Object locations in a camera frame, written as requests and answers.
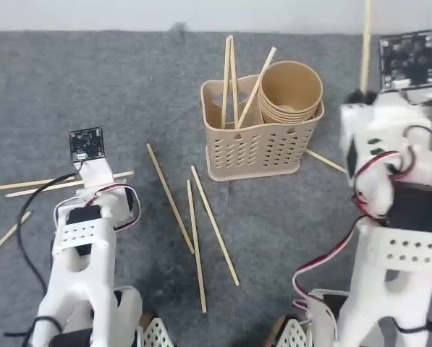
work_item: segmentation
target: gray carpet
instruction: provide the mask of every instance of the gray carpet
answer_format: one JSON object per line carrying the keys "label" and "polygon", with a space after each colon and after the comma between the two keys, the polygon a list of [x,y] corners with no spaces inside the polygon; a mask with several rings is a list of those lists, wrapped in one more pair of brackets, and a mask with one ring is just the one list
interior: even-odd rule
{"label": "gray carpet", "polygon": [[[290,176],[226,183],[208,178],[199,88],[221,78],[224,36],[0,33],[0,184],[70,172],[67,132],[102,126],[111,167],[135,170],[130,183],[143,204],[138,225],[118,235],[117,284],[138,288],[144,310],[158,312],[181,347],[261,346],[279,315],[295,313],[293,270],[335,244],[358,215],[344,175],[309,156]],[[310,148],[341,163],[338,107],[357,86],[360,37],[236,34],[235,39],[239,76],[257,72],[271,46],[279,49],[277,61],[303,61],[319,72],[326,116]],[[377,63],[373,52],[374,87]],[[185,180],[190,165],[197,166],[237,269],[239,288],[197,198],[207,315],[200,313],[195,262],[148,157],[148,141],[187,226]],[[27,250],[47,279],[51,212],[73,193],[44,193],[23,226]],[[0,192],[0,237],[24,201]],[[347,289],[354,250],[355,242],[305,275],[304,285]],[[40,300],[41,289],[12,238],[0,249],[0,347],[20,344],[2,333],[27,328]]]}

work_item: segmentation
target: black cable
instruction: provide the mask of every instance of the black cable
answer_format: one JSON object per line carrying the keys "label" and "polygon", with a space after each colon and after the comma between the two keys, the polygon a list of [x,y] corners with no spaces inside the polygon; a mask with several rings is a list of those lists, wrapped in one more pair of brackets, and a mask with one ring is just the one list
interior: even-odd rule
{"label": "black cable", "polygon": [[422,331],[428,331],[432,333],[432,321],[428,320],[426,324],[422,327],[413,327],[410,329],[405,329],[403,327],[398,326],[396,320],[394,320],[394,324],[396,325],[396,329],[402,334],[416,334],[421,333]]}
{"label": "black cable", "polygon": [[[39,187],[35,192],[33,192],[29,196],[29,198],[26,200],[26,202],[24,203],[24,205],[21,207],[21,210],[20,210],[20,212],[18,213],[18,216],[17,216],[15,233],[16,233],[16,236],[17,236],[18,248],[20,249],[23,258],[26,261],[27,266],[29,266],[29,268],[32,270],[32,272],[34,273],[34,275],[38,279],[39,283],[41,284],[43,295],[47,294],[47,284],[46,284],[45,280],[43,279],[43,276],[41,275],[41,273],[39,272],[39,270],[35,267],[33,261],[27,255],[27,252],[26,252],[26,249],[24,247],[24,244],[22,243],[22,235],[21,235],[22,217],[26,213],[26,210],[29,207],[30,203],[35,199],[35,197],[37,197],[37,195],[40,192],[42,192],[43,190],[47,189],[50,186],[53,186],[54,184],[57,184],[57,183],[59,183],[61,181],[64,181],[64,180],[66,180],[66,179],[68,179],[70,177],[76,176],[79,173],[80,169],[82,168],[83,164],[84,164],[84,162],[81,161],[79,168],[75,172],[69,173],[67,175],[60,176],[60,177],[58,177],[56,179],[52,179],[49,183],[45,183],[43,186]],[[54,322],[54,324],[57,325],[57,327],[61,327],[61,325],[58,323],[58,321],[56,321],[53,317],[41,316],[41,317],[36,317],[36,319],[33,322],[33,325],[31,325],[31,328],[28,331],[25,331],[25,332],[22,332],[22,333],[4,333],[4,336],[9,337],[9,338],[21,338],[21,337],[24,336],[25,337],[25,342],[23,342],[22,345],[23,346],[27,346],[27,344],[29,343],[30,336],[33,333],[35,324],[39,320],[49,320],[49,321]]]}
{"label": "black cable", "polygon": [[22,217],[23,215],[26,213],[27,208],[29,207],[30,203],[35,199],[35,197],[37,197],[37,195],[42,192],[43,190],[49,188],[50,186],[53,186],[54,184],[57,184],[59,182],[65,181],[70,177],[76,176],[80,169],[82,168],[83,165],[83,161],[80,162],[80,167],[77,171],[69,173],[67,175],[63,175],[60,176],[56,179],[52,179],[49,183],[45,183],[43,186],[39,187],[35,192],[33,192],[29,198],[26,200],[26,202],[24,203],[24,205],[21,207],[20,213],[18,214],[17,217],[17,225],[16,225],[16,236],[17,236],[17,243],[18,243],[18,248],[20,249],[22,256],[24,258],[24,260],[26,261],[27,266],[29,266],[29,268],[33,271],[34,275],[37,277],[39,283],[41,284],[42,287],[42,291],[43,291],[43,295],[47,294],[47,284],[45,282],[45,280],[43,279],[41,273],[39,272],[39,270],[35,267],[33,261],[29,258],[29,256],[27,255],[26,249],[24,247],[24,245],[22,244],[22,237],[21,237],[21,224],[22,224]]}
{"label": "black cable", "polygon": [[55,328],[58,330],[58,334],[63,333],[62,325],[59,324],[59,322],[58,322],[55,318],[50,317],[50,316],[39,316],[39,317],[36,317],[36,318],[34,319],[34,322],[32,323],[32,325],[30,326],[29,330],[27,331],[27,333],[26,333],[26,335],[25,335],[25,339],[24,339],[24,341],[22,342],[21,347],[29,346],[29,340],[30,340],[31,335],[32,335],[33,332],[34,332],[35,324],[36,324],[37,322],[42,321],[42,320],[45,320],[45,321],[47,321],[47,322],[52,323],[52,324],[55,326]]}

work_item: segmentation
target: vertical wooden stick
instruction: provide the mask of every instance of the vertical wooden stick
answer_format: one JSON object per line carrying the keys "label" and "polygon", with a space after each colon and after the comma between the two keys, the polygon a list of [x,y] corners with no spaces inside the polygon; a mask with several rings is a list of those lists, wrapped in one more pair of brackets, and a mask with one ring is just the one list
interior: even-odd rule
{"label": "vertical wooden stick", "polygon": [[230,38],[230,72],[232,75],[232,99],[233,99],[233,117],[234,123],[238,123],[238,81],[237,81],[237,68],[235,65],[235,43],[233,36]]}
{"label": "vertical wooden stick", "polygon": [[161,171],[158,161],[156,160],[155,153],[153,152],[153,149],[151,148],[151,145],[149,143],[146,144],[146,147],[148,149],[148,153],[150,154],[151,161],[153,161],[153,165],[155,166],[156,172],[158,173],[159,179],[161,180],[161,184],[163,185],[164,191],[166,192],[166,196],[167,199],[169,200],[169,204],[171,204],[172,211],[174,212],[175,218],[177,219],[180,230],[182,231],[182,235],[184,236],[185,242],[187,242],[188,249],[192,254],[194,254],[195,250],[193,249],[193,245],[192,242],[190,241],[190,237],[188,237],[187,229],[185,229],[184,222],[182,221],[177,206],[175,205],[174,198],[172,197],[171,191],[169,190],[169,187],[166,183],[166,179],[164,178],[163,171]]}
{"label": "vertical wooden stick", "polygon": [[225,129],[225,117],[227,113],[227,94],[229,93],[229,65],[230,65],[230,38],[225,39],[224,60],[224,91],[222,92],[221,128]]}
{"label": "vertical wooden stick", "polygon": [[[21,218],[21,224],[23,224],[30,216],[31,212],[27,211],[23,217]],[[12,228],[10,230],[7,231],[7,233],[5,235],[2,236],[2,238],[0,239],[0,247],[2,244],[4,244],[11,235],[14,234],[14,232],[16,231],[16,224],[12,226]]]}
{"label": "vertical wooden stick", "polygon": [[203,186],[201,185],[200,177],[198,177],[198,173],[194,166],[192,166],[193,178],[195,179],[196,185],[198,186],[198,190],[200,191],[201,199],[203,200],[204,207],[206,208],[206,212],[208,213],[209,219],[211,220],[211,224],[213,225],[214,232],[216,233],[217,239],[219,241],[219,245],[222,248],[222,253],[224,253],[225,261],[229,266],[230,273],[232,274],[233,281],[236,286],[240,285],[238,281],[237,273],[235,272],[235,268],[230,260],[229,253],[227,248],[225,247],[224,239],[222,238],[221,232],[219,231],[219,227],[217,226],[216,219],[214,219],[213,211],[211,210],[211,206],[209,206],[209,201],[206,198],[206,194],[204,192]]}
{"label": "vertical wooden stick", "polygon": [[201,312],[206,313],[206,296],[204,294],[203,271],[201,269],[200,245],[196,231],[195,206],[193,205],[192,184],[187,180],[188,206],[190,207],[190,220],[192,221],[193,244],[195,246],[196,272],[198,274],[198,286],[200,288]]}
{"label": "vertical wooden stick", "polygon": [[365,17],[362,39],[362,62],[360,64],[360,90],[366,93],[368,89],[368,70],[370,69],[370,40],[371,40],[372,1],[365,0]]}
{"label": "vertical wooden stick", "polygon": [[259,72],[259,76],[258,76],[258,79],[256,80],[256,83],[254,84],[253,91],[251,91],[250,97],[247,99],[245,108],[243,109],[242,115],[240,116],[240,120],[238,121],[238,123],[235,124],[236,129],[239,129],[242,126],[243,121],[245,120],[245,117],[246,117],[246,113],[250,109],[251,103],[253,103],[254,97],[258,93],[259,84],[261,83],[261,76],[264,73],[264,71],[267,69],[267,67],[271,64],[271,61],[272,61],[272,58],[274,57],[275,52],[276,52],[276,48],[272,47],[270,53],[267,56],[266,61],[264,62],[264,66],[262,67],[261,72]]}

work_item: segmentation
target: brown paper cup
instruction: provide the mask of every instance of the brown paper cup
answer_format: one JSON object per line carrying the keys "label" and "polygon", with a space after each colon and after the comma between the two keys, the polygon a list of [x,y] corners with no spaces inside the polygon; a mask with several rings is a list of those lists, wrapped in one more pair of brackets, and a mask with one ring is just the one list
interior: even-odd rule
{"label": "brown paper cup", "polygon": [[277,123],[277,124],[300,124],[300,123],[304,123],[306,121],[310,121],[318,116],[320,116],[323,113],[323,102],[321,101],[318,104],[317,109],[315,110],[315,113],[312,116],[308,116],[307,118],[304,118],[303,120],[299,120],[299,121],[287,121],[284,119],[278,119],[278,118],[274,118],[271,116],[271,114],[269,113],[262,113],[262,118],[264,121],[264,124],[271,124],[271,123]]}
{"label": "brown paper cup", "polygon": [[280,61],[263,73],[259,94],[263,108],[288,118],[298,113],[313,114],[322,99],[323,85],[318,74],[307,65]]}

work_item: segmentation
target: white wall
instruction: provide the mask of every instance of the white wall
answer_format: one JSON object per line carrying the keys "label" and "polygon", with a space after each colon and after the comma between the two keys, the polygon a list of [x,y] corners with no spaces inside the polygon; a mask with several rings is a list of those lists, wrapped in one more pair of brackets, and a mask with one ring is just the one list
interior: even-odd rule
{"label": "white wall", "polygon": [[[0,30],[360,33],[364,0],[0,0]],[[373,0],[373,32],[432,28],[432,0]]]}

